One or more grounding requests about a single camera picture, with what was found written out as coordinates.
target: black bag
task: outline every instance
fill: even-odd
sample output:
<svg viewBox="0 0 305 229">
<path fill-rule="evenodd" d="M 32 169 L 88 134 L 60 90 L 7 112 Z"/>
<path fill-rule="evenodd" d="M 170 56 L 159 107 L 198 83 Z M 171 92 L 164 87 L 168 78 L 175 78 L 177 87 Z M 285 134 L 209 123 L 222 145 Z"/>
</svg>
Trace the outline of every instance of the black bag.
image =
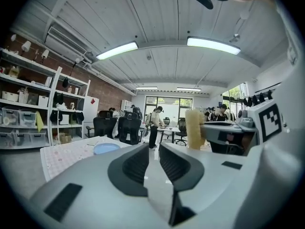
<svg viewBox="0 0 305 229">
<path fill-rule="evenodd" d="M 56 110 L 52 111 L 52 113 L 50 115 L 50 120 L 52 122 L 57 122 L 57 111 Z M 59 113 L 58 113 L 58 120 L 62 121 L 62 113 L 61 113 L 61 111 L 59 111 Z"/>
</svg>

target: yellow sponge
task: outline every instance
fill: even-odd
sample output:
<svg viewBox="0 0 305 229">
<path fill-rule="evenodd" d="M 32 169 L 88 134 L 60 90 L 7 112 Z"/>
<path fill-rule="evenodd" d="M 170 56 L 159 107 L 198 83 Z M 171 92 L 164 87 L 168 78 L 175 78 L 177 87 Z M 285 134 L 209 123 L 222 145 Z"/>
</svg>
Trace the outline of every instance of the yellow sponge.
<svg viewBox="0 0 305 229">
<path fill-rule="evenodd" d="M 205 138 L 201 137 L 200 125 L 204 123 L 204 115 L 199 110 L 187 110 L 185 112 L 187 142 L 189 148 L 200 150 Z"/>
</svg>

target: white ceiling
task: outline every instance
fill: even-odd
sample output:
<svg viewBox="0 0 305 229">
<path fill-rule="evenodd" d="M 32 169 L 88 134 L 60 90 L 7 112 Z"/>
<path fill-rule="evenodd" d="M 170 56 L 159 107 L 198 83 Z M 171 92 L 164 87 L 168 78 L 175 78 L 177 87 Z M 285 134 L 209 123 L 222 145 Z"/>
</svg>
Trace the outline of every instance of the white ceiling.
<svg viewBox="0 0 305 229">
<path fill-rule="evenodd" d="M 93 64 L 131 90 L 136 86 L 157 86 L 162 91 L 175 91 L 177 86 L 184 86 L 219 94 L 272 66 L 270 62 L 281 57 L 287 48 L 280 17 L 257 1 L 213 0 L 213 10 L 195 0 L 31 1 L 56 21 L 28 3 L 13 27 L 42 42 L 54 23 L 69 28 L 94 55 L 137 41 L 138 50 Z M 245 21 L 239 20 L 243 10 L 250 11 Z M 241 48 L 239 56 L 185 46 L 188 36 L 228 43 L 234 33 L 241 35 L 235 43 Z"/>
</svg>

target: window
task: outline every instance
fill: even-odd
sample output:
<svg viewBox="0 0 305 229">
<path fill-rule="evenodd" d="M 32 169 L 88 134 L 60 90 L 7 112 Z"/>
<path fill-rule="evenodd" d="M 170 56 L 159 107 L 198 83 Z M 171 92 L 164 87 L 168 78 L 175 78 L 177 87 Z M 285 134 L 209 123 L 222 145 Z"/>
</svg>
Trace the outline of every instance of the window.
<svg viewBox="0 0 305 229">
<path fill-rule="evenodd" d="M 174 97 L 146 97 L 144 116 L 151 113 L 157 106 L 162 106 L 163 112 L 160 118 L 170 118 L 171 121 L 178 122 L 179 118 L 185 118 L 185 112 L 192 109 L 193 100 L 190 98 Z"/>
</svg>

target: floor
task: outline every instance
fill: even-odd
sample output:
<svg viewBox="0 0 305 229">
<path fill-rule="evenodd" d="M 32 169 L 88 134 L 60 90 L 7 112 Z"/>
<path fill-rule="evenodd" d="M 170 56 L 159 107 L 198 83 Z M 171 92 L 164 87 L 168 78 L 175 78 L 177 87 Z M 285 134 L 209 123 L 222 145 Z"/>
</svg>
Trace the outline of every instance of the floor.
<svg viewBox="0 0 305 229">
<path fill-rule="evenodd" d="M 160 216 L 168 221 L 171 211 L 173 186 L 163 171 L 159 162 L 159 144 L 161 133 L 158 133 L 156 150 L 149 150 L 149 165 L 147 167 L 144 186 L 148 189 L 149 201 Z M 172 137 L 163 137 L 163 142 L 171 142 Z M 149 141 L 142 137 L 142 143 Z M 39 149 L 30 150 L 0 150 L 0 165 L 13 190 L 25 198 L 30 198 L 35 191 L 46 183 Z"/>
</svg>

